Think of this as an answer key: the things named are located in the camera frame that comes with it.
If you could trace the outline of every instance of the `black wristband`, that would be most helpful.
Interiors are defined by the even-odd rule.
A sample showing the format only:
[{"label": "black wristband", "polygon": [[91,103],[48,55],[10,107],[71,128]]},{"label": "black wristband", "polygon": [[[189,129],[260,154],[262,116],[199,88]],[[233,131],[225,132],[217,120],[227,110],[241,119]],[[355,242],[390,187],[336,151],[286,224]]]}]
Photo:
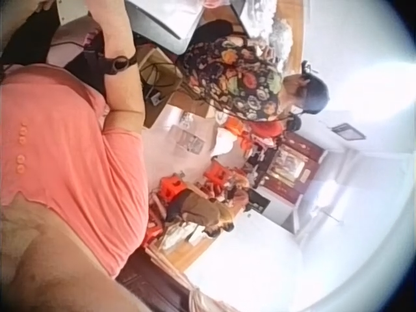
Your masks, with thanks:
[{"label": "black wristband", "polygon": [[116,75],[124,72],[130,66],[137,64],[136,53],[131,57],[120,55],[116,58],[105,58],[103,55],[98,55],[98,64],[105,75]]}]

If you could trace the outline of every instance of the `black hair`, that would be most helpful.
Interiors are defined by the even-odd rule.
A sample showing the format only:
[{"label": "black hair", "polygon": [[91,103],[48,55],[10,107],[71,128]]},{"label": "black hair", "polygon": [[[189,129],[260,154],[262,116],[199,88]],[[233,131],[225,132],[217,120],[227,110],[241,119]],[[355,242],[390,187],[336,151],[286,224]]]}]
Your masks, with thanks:
[{"label": "black hair", "polygon": [[220,234],[221,234],[221,229],[220,228],[218,228],[218,229],[214,229],[213,231],[207,231],[206,229],[203,231],[205,234],[207,234],[208,235],[208,237],[210,237],[210,238],[212,238],[212,239],[215,239],[215,238],[217,238],[218,236],[220,236]]},{"label": "black hair", "polygon": [[231,232],[232,230],[234,230],[234,223],[233,223],[233,222],[230,222],[230,223],[224,224],[224,225],[222,226],[222,229],[223,229],[225,232]]},{"label": "black hair", "polygon": [[289,113],[289,117],[286,122],[286,131],[288,132],[296,132],[302,126],[302,120],[298,115],[293,113]]},{"label": "black hair", "polygon": [[316,115],[326,107],[330,100],[328,86],[322,79],[311,73],[311,65],[306,60],[302,62],[302,78],[309,80],[305,88],[306,97],[303,113]]}]

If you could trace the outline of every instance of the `cabinet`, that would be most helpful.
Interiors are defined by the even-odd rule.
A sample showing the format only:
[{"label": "cabinet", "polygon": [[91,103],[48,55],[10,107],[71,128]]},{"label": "cabinet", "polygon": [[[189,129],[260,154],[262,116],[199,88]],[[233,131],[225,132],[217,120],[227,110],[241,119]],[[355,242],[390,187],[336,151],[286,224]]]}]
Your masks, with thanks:
[{"label": "cabinet", "polygon": [[151,262],[142,248],[131,255],[116,280],[154,312],[189,311],[189,290]]}]

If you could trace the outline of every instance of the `white paper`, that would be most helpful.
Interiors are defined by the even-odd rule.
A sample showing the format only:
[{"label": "white paper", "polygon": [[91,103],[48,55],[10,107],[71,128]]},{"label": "white paper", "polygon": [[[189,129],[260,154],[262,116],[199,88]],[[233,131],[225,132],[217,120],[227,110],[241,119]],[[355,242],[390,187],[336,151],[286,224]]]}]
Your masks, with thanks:
[{"label": "white paper", "polygon": [[180,38],[186,38],[195,19],[203,10],[200,1],[189,0],[128,0],[147,14],[164,23]]}]

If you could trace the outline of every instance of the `ceiling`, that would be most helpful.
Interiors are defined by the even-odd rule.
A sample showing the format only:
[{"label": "ceiling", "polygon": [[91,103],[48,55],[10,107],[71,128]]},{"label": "ceiling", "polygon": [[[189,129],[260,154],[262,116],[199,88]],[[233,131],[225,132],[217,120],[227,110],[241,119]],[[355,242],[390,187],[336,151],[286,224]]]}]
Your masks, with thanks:
[{"label": "ceiling", "polygon": [[[414,151],[416,49],[400,19],[381,1],[308,2],[303,58],[331,100],[320,114],[302,116],[299,134],[333,151]],[[345,141],[328,129],[345,122],[367,139]]]}]

